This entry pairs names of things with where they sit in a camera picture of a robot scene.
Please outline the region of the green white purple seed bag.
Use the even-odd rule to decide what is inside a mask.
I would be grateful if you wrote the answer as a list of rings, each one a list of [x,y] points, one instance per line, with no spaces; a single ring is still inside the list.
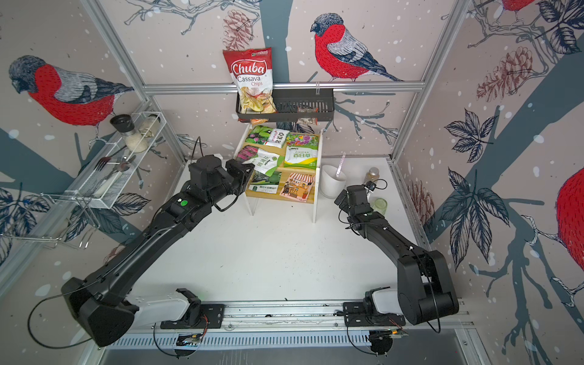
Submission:
[[[280,165],[281,155],[267,152],[251,145],[243,147],[236,156],[236,160],[242,164],[252,164],[257,173],[272,176]]]

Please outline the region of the green flower seed bag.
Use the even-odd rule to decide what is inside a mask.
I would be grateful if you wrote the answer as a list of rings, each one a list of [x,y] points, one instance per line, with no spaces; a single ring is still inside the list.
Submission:
[[[318,154],[318,135],[290,133],[286,138],[284,167],[316,170]]]

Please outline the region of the mimosa seed bag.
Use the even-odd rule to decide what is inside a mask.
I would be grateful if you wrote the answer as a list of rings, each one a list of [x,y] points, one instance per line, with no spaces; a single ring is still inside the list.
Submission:
[[[255,126],[249,132],[248,136],[245,139],[245,142],[249,144],[275,146],[275,144],[271,141],[273,131],[274,129],[268,126]]]

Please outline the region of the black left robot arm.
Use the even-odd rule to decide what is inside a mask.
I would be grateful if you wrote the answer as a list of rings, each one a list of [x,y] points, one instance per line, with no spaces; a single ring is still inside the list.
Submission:
[[[126,297],[135,282],[220,200],[239,197],[253,169],[253,164],[234,159],[223,163],[212,155],[199,158],[189,166],[189,181],[157,210],[135,240],[87,278],[70,278],[62,286],[71,315],[98,346],[111,345],[132,327],[139,308]]]

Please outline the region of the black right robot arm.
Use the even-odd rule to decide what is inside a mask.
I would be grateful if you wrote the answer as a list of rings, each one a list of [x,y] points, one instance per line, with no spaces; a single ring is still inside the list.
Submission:
[[[395,265],[401,312],[413,325],[455,315],[459,301],[445,257],[414,245],[374,211],[367,197],[373,188],[372,182],[349,186],[335,204],[348,215],[348,228],[375,244]]]

